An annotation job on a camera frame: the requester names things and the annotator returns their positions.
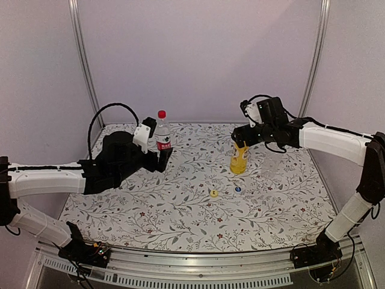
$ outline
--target floral tablecloth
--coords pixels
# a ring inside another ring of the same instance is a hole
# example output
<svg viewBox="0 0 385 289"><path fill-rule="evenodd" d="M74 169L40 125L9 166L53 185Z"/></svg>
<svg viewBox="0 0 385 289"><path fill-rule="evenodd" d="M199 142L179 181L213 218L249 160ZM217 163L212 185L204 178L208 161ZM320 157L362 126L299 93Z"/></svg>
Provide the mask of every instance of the floral tablecloth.
<svg viewBox="0 0 385 289"><path fill-rule="evenodd" d="M288 149L278 157L259 144L250 149L246 172L234 175L235 126L172 124L174 152L165 173L141 169L118 189L71 194L60 219L76 223L90 240L157 250L248 251L314 242L335 212L308 152ZM103 136L116 130L134 127L108 125L94 155ZM211 190L219 196L211 197Z"/></svg>

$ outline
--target aluminum frame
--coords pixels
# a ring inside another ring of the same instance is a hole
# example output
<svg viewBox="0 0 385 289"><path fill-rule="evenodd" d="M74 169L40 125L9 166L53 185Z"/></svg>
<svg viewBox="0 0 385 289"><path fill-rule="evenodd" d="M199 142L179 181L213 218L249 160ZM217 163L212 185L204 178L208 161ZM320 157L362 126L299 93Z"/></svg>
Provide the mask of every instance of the aluminum frame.
<svg viewBox="0 0 385 289"><path fill-rule="evenodd" d="M313 87L314 87L314 83L317 75L319 61L321 60L322 49L324 47L325 36L327 31L327 22L329 18L329 10L330 10L330 0L322 0L321 13L319 15L317 39L316 39L316 44L315 44L315 49L313 54L312 65L310 67L309 77L307 78L305 92L302 98L300 110L298 112L298 117L304 117L306 114L307 107L309 106L310 97L313 92Z"/></svg>
<svg viewBox="0 0 385 289"><path fill-rule="evenodd" d="M79 60L83 71L85 85L87 87L88 96L90 97L90 102L94 113L96 114L100 110L99 101L97 100L97 95L95 87L92 80L90 65L88 63L87 53L85 51L83 32L80 23L79 7L78 0L69 0L70 15L72 21L73 33L75 35L76 47L79 54ZM102 129L105 126L102 115L100 114L97 117L97 124L99 128Z"/></svg>
<svg viewBox="0 0 385 289"><path fill-rule="evenodd" d="M362 286L366 289L376 289L361 239L357 234L353 235L353 239L356 243L355 261ZM342 259L347 261L351 258L353 249L351 240L344 238L340 241L340 246ZM225 284L251 284L258 280L277 280L285 277L285 284L289 285L291 280L288 275L291 273L329 264L294 269L289 257L291 247L241 253L173 253L118 246L113 246L111 250L108 267L92 267L90 279L130 288L145 288L144 284L149 284L148 282L162 284L164 288L181 288L181 284L185 284L186 288L211 288L210 285L212 288L219 288L218 284L223 284L223 288L227 288ZM37 288L43 266L75 275L72 265L57 257L57 253L58 250L53 245L39 242L27 289ZM130 280L136 281L136 286L128 284ZM257 288L274 288L276 285L278 284Z"/></svg>

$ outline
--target red bottle cap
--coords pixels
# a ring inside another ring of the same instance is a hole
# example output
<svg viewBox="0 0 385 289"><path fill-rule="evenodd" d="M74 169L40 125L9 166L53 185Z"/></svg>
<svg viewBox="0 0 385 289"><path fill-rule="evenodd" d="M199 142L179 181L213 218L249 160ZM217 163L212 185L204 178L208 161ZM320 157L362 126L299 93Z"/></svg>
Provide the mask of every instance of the red bottle cap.
<svg viewBox="0 0 385 289"><path fill-rule="evenodd" d="M158 111L158 117L160 119L165 119L166 118L166 112L164 110L159 110Z"/></svg>

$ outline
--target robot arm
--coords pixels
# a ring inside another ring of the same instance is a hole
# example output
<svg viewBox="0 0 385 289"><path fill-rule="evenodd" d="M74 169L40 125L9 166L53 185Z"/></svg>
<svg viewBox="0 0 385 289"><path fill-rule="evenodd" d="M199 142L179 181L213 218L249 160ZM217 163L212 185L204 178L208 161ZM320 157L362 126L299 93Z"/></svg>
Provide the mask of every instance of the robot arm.
<svg viewBox="0 0 385 289"><path fill-rule="evenodd" d="M342 208L342 211L323 230L311 249L296 249L296 267L310 266L331 261L342 253L338 241L368 215L370 209L385 197L385 135L352 134L345 129L323 127L311 118L296 118L289 122L286 110L279 98L269 98L252 105L241 104L250 124L235 128L233 140L242 148L260 142L275 142L282 148L315 149L348 159L363 167L357 192ZM251 115L259 111L263 123L254 121Z"/></svg>
<svg viewBox="0 0 385 289"><path fill-rule="evenodd" d="M105 136L102 151L94 160L24 166L9 164L7 157L0 157L0 225L24 229L53 242L61 248L61 257L70 256L75 262L106 267L108 245L87 245L76 225L55 220L19 198L45 193L97 194L119 187L142 167L150 172L163 172L173 149L161 151L159 157L148 150L147 142L155 127L156 121L148 117L134 134L117 131Z"/></svg>

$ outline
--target yellow bottle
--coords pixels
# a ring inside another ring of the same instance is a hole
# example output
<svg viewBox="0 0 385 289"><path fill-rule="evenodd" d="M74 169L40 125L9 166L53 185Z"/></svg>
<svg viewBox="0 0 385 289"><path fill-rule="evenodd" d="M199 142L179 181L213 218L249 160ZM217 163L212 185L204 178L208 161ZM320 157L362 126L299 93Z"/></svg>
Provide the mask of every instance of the yellow bottle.
<svg viewBox="0 0 385 289"><path fill-rule="evenodd" d="M248 157L248 146L239 148L236 143L234 143L234 153L231 157L230 170L237 175L244 173L246 171Z"/></svg>

